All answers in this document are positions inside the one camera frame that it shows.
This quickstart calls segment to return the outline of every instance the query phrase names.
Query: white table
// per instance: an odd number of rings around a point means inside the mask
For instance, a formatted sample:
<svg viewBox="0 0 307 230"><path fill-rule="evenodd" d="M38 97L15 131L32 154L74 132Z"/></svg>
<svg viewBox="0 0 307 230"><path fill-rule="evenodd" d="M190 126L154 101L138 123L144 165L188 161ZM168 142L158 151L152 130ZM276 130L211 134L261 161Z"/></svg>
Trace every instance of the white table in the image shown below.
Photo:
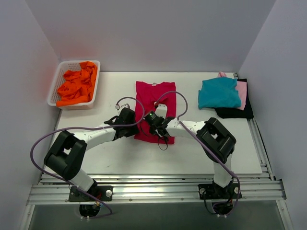
<svg viewBox="0 0 307 230"><path fill-rule="evenodd" d="M185 95L189 110L182 118L206 121L218 118L237 140L232 157L232 169L237 174L261 174L260 162L246 119L221 119L213 109L199 110L198 90L201 81L215 78L217 73L160 73L160 72L103 72L100 73L98 91L92 110L62 111L58 128L96 127L117 114L117 100L136 96L135 82L176 83L177 91ZM125 100L135 108L135 102ZM177 114L184 111L183 99L177 95ZM213 164L201 146L192 139L176 138L174 145L161 151L157 144L131 138L99 145L86 152L82 169L91 174L213 174Z"/></svg>

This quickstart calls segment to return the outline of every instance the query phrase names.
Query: gray floor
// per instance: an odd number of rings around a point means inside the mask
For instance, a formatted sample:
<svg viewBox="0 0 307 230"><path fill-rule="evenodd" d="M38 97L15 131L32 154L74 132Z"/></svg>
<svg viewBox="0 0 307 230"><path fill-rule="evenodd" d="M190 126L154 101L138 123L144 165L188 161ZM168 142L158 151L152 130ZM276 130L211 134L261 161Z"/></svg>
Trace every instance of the gray floor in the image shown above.
<svg viewBox="0 0 307 230"><path fill-rule="evenodd" d="M203 203L112 205L114 215L80 221L78 206L36 206L30 230L142 229L142 230L283 230L274 201L240 202L228 218L209 214Z"/></svg>

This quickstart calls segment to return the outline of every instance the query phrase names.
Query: black cloth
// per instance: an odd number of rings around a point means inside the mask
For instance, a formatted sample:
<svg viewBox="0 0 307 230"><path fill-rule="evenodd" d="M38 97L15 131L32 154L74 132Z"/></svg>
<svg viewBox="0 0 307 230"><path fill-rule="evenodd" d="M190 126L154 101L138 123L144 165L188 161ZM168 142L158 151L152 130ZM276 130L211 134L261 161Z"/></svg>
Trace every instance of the black cloth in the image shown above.
<svg viewBox="0 0 307 230"><path fill-rule="evenodd" d="M238 79L238 81L244 81L247 83L247 79ZM217 115L221 118L254 118L253 110L251 108L249 98L248 98L248 84L247 84L247 94L246 94L246 105L244 110L239 110L235 108L214 108Z"/></svg>

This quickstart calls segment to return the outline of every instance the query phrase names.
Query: black mounting plate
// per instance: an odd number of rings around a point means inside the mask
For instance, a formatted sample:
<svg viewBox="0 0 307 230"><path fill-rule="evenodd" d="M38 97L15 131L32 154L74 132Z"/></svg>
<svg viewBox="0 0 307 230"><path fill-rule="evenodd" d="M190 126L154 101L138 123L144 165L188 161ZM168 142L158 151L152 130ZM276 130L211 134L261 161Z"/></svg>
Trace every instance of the black mounting plate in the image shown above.
<svg viewBox="0 0 307 230"><path fill-rule="evenodd" d="M106 191L111 190L113 193L113 187L109 185L102 185L102 186L97 186L98 189L101 191L101 197L99 200L101 201L111 201L112 196L107 197L106 196ZM84 193L80 192L75 186L71 187L71 191L69 193L69 202L87 202L87 201L94 201L94 199L88 197Z"/></svg>
<svg viewBox="0 0 307 230"><path fill-rule="evenodd" d="M203 199L206 199L206 200L218 200L218 199L228 200L229 197L230 197L230 194L233 194L232 198L236 198L237 193L235 193L235 188L237 188L236 189L237 191L239 190L238 184L233 183L228 188L227 193L217 193L213 184L199 184L198 185L198 191L199 191L199 196L200 196L201 200L203 200Z"/></svg>

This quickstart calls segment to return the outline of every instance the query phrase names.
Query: screw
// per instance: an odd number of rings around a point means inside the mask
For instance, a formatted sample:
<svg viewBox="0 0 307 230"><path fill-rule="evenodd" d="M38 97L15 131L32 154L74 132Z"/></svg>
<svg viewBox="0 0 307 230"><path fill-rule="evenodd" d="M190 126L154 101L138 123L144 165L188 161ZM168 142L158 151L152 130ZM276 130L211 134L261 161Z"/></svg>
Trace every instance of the screw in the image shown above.
<svg viewBox="0 0 307 230"><path fill-rule="evenodd" d="M106 197L111 197L111 196L112 196L112 191L106 190Z"/></svg>
<svg viewBox="0 0 307 230"><path fill-rule="evenodd" d="M206 192L206 189L204 189L204 188L201 188L201 189L200 189L200 194L201 194L201 195L203 195L205 192Z"/></svg>

